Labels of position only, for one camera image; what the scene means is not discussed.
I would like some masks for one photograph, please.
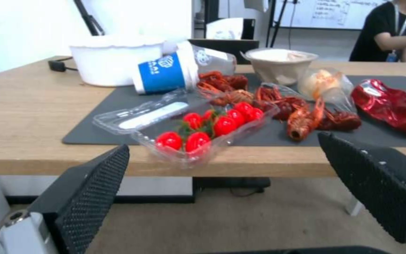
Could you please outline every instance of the paper bowl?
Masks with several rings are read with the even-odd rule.
[[[262,82],[293,85],[318,55],[279,48],[258,48],[242,54]]]

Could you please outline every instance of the wooden table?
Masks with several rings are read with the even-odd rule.
[[[315,62],[345,74],[406,75],[406,63]],[[238,66],[251,72],[251,66]],[[0,73],[0,175],[60,175],[114,146],[64,145],[61,139],[112,88],[82,85],[79,74],[53,72],[46,61]],[[148,160],[141,146],[130,146],[130,176],[335,176],[319,147],[229,147],[208,166],[164,168]],[[406,154],[406,148],[399,148]]]

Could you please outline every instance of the power adapter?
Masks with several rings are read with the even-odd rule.
[[[50,66],[50,70],[52,71],[58,71],[58,72],[65,72],[66,70],[71,70],[71,71],[77,71],[75,68],[69,68],[65,66],[65,63],[63,61],[69,60],[71,58],[64,58],[64,59],[58,59],[58,60],[49,60],[48,65]]]
[[[52,71],[60,71],[65,72],[67,69],[65,67],[65,63],[61,61],[50,60],[48,61],[48,65]]]

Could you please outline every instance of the white plastic bowl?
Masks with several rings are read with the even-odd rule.
[[[137,64],[162,57],[164,40],[146,36],[88,36],[70,45],[82,80],[89,85],[132,85]]]
[[[244,58],[252,63],[262,82],[292,85],[308,69],[318,55],[279,48],[258,48],[247,51]]]

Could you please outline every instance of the red tomato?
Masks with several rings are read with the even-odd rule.
[[[211,139],[205,132],[195,132],[192,133],[188,138],[186,142],[186,152],[192,152],[199,147],[205,145],[206,143],[209,143],[207,146],[211,144]]]
[[[204,115],[203,115],[203,117],[202,117],[203,121],[208,121],[208,120],[210,120],[211,117],[213,116],[213,113],[214,113],[214,109],[208,109],[208,110],[204,113]]]
[[[156,146],[178,150],[182,146],[181,137],[176,132],[164,132],[156,138]]]
[[[252,111],[250,112],[250,115],[248,116],[247,120],[249,122],[255,121],[255,120],[260,120],[264,116],[264,112],[259,109],[259,108],[253,108]]]
[[[216,137],[221,135],[227,135],[237,129],[236,121],[232,118],[221,116],[217,118],[214,124],[214,132]]]
[[[237,127],[241,127],[245,123],[245,117],[237,110],[231,109],[227,112],[227,116],[234,119]]]
[[[250,115],[253,107],[246,102],[240,102],[234,105],[234,109],[239,111],[244,116],[244,118],[248,119],[248,116]]]
[[[202,117],[197,113],[189,113],[183,117],[183,121],[189,123],[191,129],[198,129],[202,126]]]

